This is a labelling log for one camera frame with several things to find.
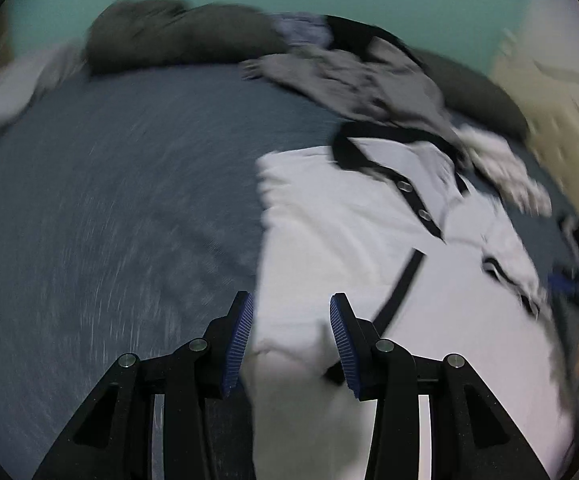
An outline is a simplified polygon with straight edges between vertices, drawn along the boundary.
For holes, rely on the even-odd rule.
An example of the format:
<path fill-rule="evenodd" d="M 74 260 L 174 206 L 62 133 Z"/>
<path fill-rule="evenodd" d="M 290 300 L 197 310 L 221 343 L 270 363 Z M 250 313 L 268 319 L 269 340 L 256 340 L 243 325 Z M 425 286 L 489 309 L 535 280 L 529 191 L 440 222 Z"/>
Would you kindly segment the white long sleeve garment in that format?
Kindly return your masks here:
<path fill-rule="evenodd" d="M 473 166 L 492 183 L 503 200 L 524 214 L 551 217 L 552 201 L 547 189 L 529 176 L 525 163 L 502 136 L 469 125 L 453 130 Z"/>

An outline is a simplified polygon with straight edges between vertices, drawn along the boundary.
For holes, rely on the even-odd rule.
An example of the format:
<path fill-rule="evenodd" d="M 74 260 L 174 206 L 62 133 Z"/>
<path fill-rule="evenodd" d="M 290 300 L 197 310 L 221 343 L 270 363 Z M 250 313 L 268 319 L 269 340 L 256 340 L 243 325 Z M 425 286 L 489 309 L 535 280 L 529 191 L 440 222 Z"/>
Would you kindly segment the white polo shirt black collar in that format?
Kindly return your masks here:
<path fill-rule="evenodd" d="M 421 194 L 340 168 L 327 146 L 257 162 L 265 211 L 254 334 L 244 375 L 260 479 L 360 479 L 375 406 L 324 378 L 338 358 L 329 300 L 345 294 L 373 318 L 413 252 L 424 259 L 387 330 L 417 356 L 459 353 L 523 432 L 549 474 L 573 433 L 557 377 L 550 313 L 538 272 L 503 205 L 459 188 L 450 158 L 428 142 L 362 139 L 372 162 Z"/>

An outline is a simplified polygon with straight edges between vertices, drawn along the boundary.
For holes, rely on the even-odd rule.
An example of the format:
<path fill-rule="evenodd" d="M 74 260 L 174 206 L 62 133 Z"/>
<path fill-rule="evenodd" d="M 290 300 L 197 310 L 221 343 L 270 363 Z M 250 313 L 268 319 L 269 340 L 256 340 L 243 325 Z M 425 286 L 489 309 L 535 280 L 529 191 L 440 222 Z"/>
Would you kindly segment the cream tufted headboard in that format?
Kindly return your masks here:
<path fill-rule="evenodd" d="M 505 32 L 490 78 L 521 109 L 529 151 L 579 216 L 579 73 L 535 60 Z"/>

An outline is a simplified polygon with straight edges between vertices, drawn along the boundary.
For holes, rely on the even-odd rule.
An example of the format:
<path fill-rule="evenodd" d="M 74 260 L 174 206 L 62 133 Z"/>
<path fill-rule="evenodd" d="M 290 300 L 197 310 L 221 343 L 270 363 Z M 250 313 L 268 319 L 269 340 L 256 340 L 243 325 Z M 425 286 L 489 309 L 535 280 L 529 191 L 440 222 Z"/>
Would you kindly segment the blue-grey bed sheet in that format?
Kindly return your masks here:
<path fill-rule="evenodd" d="M 256 160 L 329 110 L 230 65 L 81 73 L 0 134 L 0 465 L 30 478 L 111 362 L 256 285 Z"/>

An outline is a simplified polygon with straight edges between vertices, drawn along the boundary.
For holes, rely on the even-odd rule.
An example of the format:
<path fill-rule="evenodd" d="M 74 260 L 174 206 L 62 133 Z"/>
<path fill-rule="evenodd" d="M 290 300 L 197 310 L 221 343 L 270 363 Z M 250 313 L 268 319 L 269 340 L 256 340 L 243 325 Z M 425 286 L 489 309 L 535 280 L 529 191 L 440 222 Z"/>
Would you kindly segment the grey sweatshirt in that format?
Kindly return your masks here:
<path fill-rule="evenodd" d="M 422 130 L 463 148 L 437 84 L 383 39 L 371 40 L 367 62 L 348 51 L 306 44 L 247 60 L 241 70 L 247 79 L 266 78 L 345 118 Z"/>

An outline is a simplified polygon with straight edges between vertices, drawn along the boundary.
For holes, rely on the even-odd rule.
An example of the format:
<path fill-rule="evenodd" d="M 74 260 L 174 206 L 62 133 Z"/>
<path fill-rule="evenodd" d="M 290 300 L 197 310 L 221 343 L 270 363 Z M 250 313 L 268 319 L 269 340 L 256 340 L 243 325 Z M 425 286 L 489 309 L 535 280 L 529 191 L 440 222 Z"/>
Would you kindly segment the black garment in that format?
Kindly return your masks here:
<path fill-rule="evenodd" d="M 326 15 L 325 21 L 332 41 L 329 50 L 343 50 L 358 56 L 361 61 L 369 59 L 370 43 L 374 38 L 382 39 L 398 48 L 403 54 L 419 64 L 419 60 L 409 48 L 395 35 L 375 25 L 365 24 L 340 16 Z"/>

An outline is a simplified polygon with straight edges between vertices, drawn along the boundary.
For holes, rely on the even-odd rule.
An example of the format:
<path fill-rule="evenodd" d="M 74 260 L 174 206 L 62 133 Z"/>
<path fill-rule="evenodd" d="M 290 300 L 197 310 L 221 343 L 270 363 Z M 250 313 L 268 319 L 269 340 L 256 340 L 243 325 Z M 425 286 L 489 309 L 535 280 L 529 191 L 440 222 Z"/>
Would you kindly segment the light grey satin blanket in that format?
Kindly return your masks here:
<path fill-rule="evenodd" d="M 40 96 L 84 67 L 79 41 L 67 41 L 28 53 L 0 70 L 0 127 L 15 122 Z"/>

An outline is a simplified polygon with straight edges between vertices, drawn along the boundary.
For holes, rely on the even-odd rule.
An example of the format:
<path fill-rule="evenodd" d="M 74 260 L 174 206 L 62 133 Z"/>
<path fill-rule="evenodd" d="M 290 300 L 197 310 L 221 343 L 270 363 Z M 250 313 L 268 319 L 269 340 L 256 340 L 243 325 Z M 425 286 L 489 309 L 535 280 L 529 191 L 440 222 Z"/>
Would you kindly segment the blue-purple crumpled garment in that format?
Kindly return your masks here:
<path fill-rule="evenodd" d="M 332 32 L 324 15 L 307 12 L 284 12 L 272 14 L 273 26 L 290 47 L 314 44 L 329 47 Z"/>

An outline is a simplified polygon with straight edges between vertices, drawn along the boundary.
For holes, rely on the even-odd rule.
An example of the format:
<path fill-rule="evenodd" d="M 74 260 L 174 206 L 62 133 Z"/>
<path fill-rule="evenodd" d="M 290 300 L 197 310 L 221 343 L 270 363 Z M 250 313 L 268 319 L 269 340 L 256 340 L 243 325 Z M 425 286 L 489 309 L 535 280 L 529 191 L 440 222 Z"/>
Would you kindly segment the dark grey rolled duvet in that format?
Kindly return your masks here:
<path fill-rule="evenodd" d="M 183 0 L 119 0 L 90 26 L 86 59 L 92 72 L 112 74 L 168 65 L 236 64 L 293 48 L 274 28 L 272 14 L 251 6 L 191 8 Z M 526 139 L 525 116 L 499 86 L 451 58 L 409 50 L 451 110 L 510 139 Z"/>

